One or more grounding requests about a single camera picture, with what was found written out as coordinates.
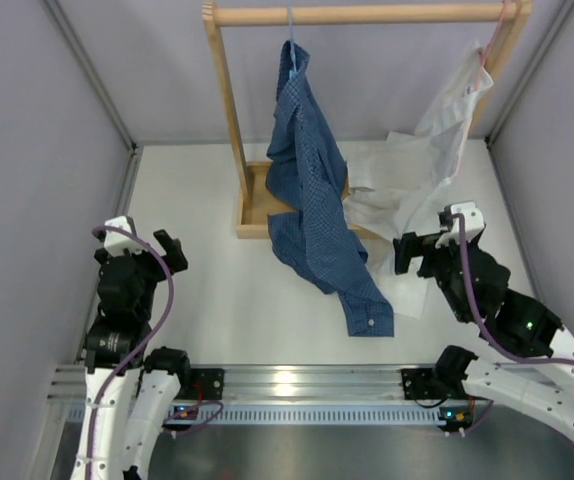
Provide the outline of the wooden clothes rack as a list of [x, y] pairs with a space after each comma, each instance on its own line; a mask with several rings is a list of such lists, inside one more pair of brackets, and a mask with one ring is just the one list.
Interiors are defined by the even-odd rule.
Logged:
[[365, 6], [222, 8], [214, 1], [202, 5], [202, 21], [222, 100], [239, 181], [235, 233], [240, 239], [267, 239], [267, 218], [290, 208], [265, 186], [268, 162], [248, 163], [238, 121], [233, 87], [222, 36], [224, 27], [495, 23], [483, 65], [500, 77], [532, 13], [531, 1], [491, 3], [424, 3]]

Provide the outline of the blue checked shirt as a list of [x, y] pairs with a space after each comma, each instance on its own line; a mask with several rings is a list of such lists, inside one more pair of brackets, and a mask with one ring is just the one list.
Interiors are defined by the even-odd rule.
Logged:
[[342, 195], [348, 172], [309, 85], [309, 53], [296, 44], [298, 74], [289, 78], [289, 40], [279, 60], [274, 127], [266, 152], [267, 191], [289, 212], [268, 217], [279, 261], [324, 294], [338, 297], [352, 337], [391, 337], [394, 311], [377, 287], [368, 253], [348, 227]]

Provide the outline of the white shirt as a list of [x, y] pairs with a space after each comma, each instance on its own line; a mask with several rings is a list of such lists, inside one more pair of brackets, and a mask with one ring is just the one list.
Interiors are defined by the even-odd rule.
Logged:
[[436, 226], [476, 107], [494, 85], [483, 65], [484, 52], [477, 41], [468, 45], [413, 133], [392, 131], [347, 161], [345, 219], [372, 233], [364, 243], [368, 271], [394, 312], [404, 317], [421, 317], [428, 282], [416, 274], [419, 260], [412, 261], [409, 273], [395, 274], [392, 241], [407, 232], [430, 233]]

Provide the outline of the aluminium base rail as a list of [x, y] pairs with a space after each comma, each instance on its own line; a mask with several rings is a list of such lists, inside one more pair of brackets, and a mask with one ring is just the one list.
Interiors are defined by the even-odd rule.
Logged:
[[411, 386], [408, 372], [430, 364], [197, 366], [174, 401], [221, 399], [238, 403], [397, 402]]

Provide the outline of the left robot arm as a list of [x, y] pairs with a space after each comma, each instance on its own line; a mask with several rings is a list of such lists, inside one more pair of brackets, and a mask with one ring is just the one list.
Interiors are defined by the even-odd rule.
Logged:
[[102, 243], [94, 254], [99, 303], [84, 340], [84, 417], [71, 476], [145, 479], [172, 400], [193, 386], [186, 352], [147, 348], [171, 312], [173, 276], [188, 261], [164, 230], [154, 234], [156, 251], [129, 216], [93, 234]]

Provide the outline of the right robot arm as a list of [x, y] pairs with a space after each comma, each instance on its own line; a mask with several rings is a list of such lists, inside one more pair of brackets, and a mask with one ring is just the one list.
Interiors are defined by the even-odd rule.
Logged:
[[477, 240], [459, 247], [438, 243], [436, 234], [407, 233], [393, 242], [395, 271], [413, 259], [419, 277], [433, 279], [457, 321], [473, 324], [481, 339], [516, 364], [528, 365], [550, 380], [528, 380], [464, 347], [450, 345], [436, 361], [432, 384], [445, 396], [486, 398], [527, 415], [574, 445], [574, 336], [538, 300], [509, 288], [510, 271], [480, 249]]

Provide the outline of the aluminium frame post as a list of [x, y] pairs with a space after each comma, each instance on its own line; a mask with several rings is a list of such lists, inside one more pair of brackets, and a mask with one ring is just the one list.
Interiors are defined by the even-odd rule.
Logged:
[[118, 109], [98, 72], [98, 69], [94, 65], [91, 56], [85, 48], [65, 9], [61, 5], [61, 2], [56, 0], [41, 0], [40, 4], [55, 24], [56, 29], [74, 56], [78, 67], [86, 78], [86, 81], [97, 100], [100, 102], [114, 130], [117, 132], [123, 145], [127, 149], [128, 158], [126, 160], [122, 185], [124, 187], [128, 187], [132, 184], [136, 171], [136, 158], [138, 153], [137, 144], [129, 132], [125, 122], [121, 118], [121, 115], [119, 114]]
[[535, 50], [529, 57], [528, 63], [521, 72], [514, 91], [508, 96], [505, 105], [500, 110], [500, 113], [494, 121], [489, 133], [484, 137], [485, 143], [489, 148], [491, 148], [496, 142], [503, 128], [513, 114], [513, 111], [525, 94], [527, 87], [535, 77], [546, 56], [557, 41], [558, 36], [561, 34], [573, 15], [574, 0], [562, 1], [555, 10], [555, 15], [547, 25], [545, 32], [536, 44]]

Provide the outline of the blue wire hanger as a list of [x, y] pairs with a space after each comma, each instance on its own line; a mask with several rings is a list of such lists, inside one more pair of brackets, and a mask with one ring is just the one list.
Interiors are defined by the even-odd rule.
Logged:
[[287, 11], [288, 29], [289, 29], [289, 55], [290, 55], [290, 61], [291, 61], [291, 67], [289, 70], [289, 78], [293, 79], [298, 74], [294, 17], [293, 17], [293, 10], [292, 10], [291, 6], [287, 6], [286, 11]]

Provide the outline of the left aluminium frame post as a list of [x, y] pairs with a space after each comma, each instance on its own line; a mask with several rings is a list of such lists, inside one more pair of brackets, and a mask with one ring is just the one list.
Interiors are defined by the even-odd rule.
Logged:
[[98, 72], [98, 69], [94, 65], [91, 56], [85, 48], [65, 9], [61, 5], [61, 2], [56, 0], [41, 0], [40, 4], [55, 24], [56, 29], [74, 56], [78, 67], [86, 78], [86, 81], [97, 100], [100, 102], [114, 130], [117, 132], [123, 145], [127, 149], [128, 158], [126, 160], [122, 185], [124, 187], [128, 187], [132, 184], [136, 171], [136, 158], [138, 153], [137, 144], [129, 132], [125, 122], [121, 118], [121, 115], [119, 114], [118, 109]]

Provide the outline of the right aluminium frame post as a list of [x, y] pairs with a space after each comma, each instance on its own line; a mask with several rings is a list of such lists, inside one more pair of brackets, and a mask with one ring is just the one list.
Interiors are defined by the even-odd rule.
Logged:
[[562, 1], [555, 10], [555, 15], [547, 25], [545, 32], [536, 44], [535, 50], [529, 57], [528, 63], [521, 72], [514, 91], [508, 96], [505, 105], [500, 110], [500, 113], [494, 121], [489, 133], [484, 137], [485, 143], [489, 148], [491, 148], [496, 142], [503, 128], [513, 114], [513, 111], [525, 94], [527, 87], [535, 77], [546, 56], [557, 41], [558, 36], [561, 34], [573, 15], [574, 0]]

